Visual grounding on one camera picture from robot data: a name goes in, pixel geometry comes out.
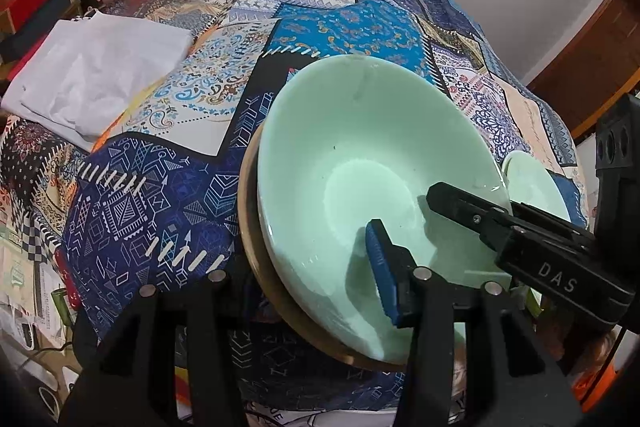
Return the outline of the person's right hand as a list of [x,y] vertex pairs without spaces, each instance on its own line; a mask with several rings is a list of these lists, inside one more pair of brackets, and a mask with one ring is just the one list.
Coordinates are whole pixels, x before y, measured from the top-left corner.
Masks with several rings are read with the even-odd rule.
[[563,317],[558,310],[538,317],[536,335],[565,376],[578,376],[600,369],[614,347],[610,329]]

